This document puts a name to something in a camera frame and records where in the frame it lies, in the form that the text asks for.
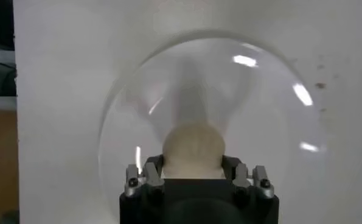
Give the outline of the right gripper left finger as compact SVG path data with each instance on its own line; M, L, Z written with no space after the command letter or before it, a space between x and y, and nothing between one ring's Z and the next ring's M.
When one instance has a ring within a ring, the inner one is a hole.
M164 157L162 155L149 157L141 172L137 165L129 164L126 169L124 195L126 197L138 197L143 187L146 187L149 193L155 190L163 192L165 184L165 180L161 176L163 164Z

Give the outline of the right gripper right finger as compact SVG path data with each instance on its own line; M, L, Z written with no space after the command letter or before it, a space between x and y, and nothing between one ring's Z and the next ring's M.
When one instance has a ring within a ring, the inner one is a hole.
M225 178L229 180L237 190L247 193L253 190L258 198L274 198L274 186L268 178L266 168L257 165L250 173L245 163L236 157L223 156L221 166Z

